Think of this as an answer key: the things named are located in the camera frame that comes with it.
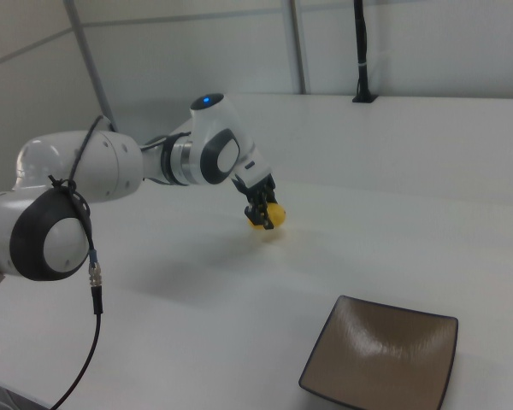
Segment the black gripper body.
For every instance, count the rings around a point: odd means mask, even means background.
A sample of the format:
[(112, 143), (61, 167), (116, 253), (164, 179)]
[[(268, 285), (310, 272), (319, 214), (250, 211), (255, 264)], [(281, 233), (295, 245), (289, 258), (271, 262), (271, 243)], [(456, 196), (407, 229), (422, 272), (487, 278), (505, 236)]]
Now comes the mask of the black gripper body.
[(266, 186), (272, 186), (276, 187), (273, 176), (271, 173), (266, 175), (263, 179), (258, 181), (252, 186), (249, 186), (246, 184), (239, 175), (235, 175), (233, 179), (233, 184), (235, 188), (246, 196), (247, 201), (254, 200), (254, 201), (264, 201), (265, 199), (265, 193), (264, 189)]

